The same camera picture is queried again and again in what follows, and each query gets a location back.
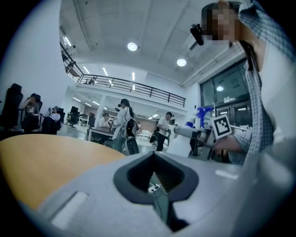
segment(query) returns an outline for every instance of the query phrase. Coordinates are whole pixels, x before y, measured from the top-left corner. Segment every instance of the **yellow table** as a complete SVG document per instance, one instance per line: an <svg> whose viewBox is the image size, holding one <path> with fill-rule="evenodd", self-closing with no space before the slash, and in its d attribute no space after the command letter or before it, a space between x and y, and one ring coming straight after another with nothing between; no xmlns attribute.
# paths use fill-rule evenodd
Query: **yellow table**
<svg viewBox="0 0 296 237"><path fill-rule="evenodd" d="M111 148L71 137L31 134L0 142L6 181L16 199L33 209L81 173L122 158Z"/></svg>

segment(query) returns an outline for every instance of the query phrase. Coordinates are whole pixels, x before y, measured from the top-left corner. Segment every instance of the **plaid shirt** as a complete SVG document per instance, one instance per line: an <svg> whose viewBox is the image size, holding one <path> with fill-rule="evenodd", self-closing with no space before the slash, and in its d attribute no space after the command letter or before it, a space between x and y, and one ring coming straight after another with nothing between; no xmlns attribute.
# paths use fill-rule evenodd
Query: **plaid shirt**
<svg viewBox="0 0 296 237"><path fill-rule="evenodd" d="M264 12L257 1L241 4L239 19L259 38L276 47L290 60L295 60L296 52L290 39L285 35L282 27ZM246 163L252 162L254 154L273 143L273 126L263 108L259 74L256 70L248 71L248 62L245 68L251 99L253 129L234 135L244 153L229 152L229 159L233 164L243 164L245 160Z"/></svg>

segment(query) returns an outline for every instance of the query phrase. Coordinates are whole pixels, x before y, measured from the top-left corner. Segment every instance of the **metal railing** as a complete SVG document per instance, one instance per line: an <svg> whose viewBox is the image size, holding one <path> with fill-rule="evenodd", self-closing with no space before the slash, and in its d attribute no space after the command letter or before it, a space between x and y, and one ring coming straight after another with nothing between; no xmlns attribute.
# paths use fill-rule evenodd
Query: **metal railing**
<svg viewBox="0 0 296 237"><path fill-rule="evenodd" d="M116 90L130 92L132 94L147 96L153 99L161 100L163 102L175 104L182 107L185 106L185 98L164 90L160 90L154 87L146 86L137 82L128 81L124 79L84 74L76 65L76 63L72 60L71 56L66 51L65 53L68 57L66 60L64 60L64 65L66 64L66 72L67 69L69 70L69 65L73 65L67 73L75 74L74 76L71 74L71 76L73 76L73 80L75 80L79 84L94 85L98 87L108 87Z"/></svg>

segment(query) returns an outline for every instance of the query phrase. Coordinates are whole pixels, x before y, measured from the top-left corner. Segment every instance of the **column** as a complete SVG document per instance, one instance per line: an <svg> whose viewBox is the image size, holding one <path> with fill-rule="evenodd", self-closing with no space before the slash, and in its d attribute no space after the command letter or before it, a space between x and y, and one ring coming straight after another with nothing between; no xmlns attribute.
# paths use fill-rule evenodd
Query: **column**
<svg viewBox="0 0 296 237"><path fill-rule="evenodd" d="M104 107L105 107L105 102L106 102L106 95L103 94L99 104L99 108L97 110L97 115L96 115L96 120L94 122L94 126L97 127L97 124L98 124L98 121L99 119L103 116L103 110L104 110Z"/></svg>

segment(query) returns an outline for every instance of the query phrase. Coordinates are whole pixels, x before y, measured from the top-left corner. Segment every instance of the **balcony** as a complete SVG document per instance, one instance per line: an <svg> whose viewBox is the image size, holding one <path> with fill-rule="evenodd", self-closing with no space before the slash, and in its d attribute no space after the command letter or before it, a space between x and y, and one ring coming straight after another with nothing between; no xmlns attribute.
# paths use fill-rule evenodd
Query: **balcony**
<svg viewBox="0 0 296 237"><path fill-rule="evenodd" d="M61 43L60 45L61 51L65 51L63 45ZM105 88L108 87L110 89L126 91L131 94L137 94L141 96L147 96L153 99L161 100L163 102L185 107L185 98L167 91L119 78L84 74L66 51L64 52L64 54L68 57L64 61L66 73L71 76L72 79L78 84L86 84Z"/></svg>

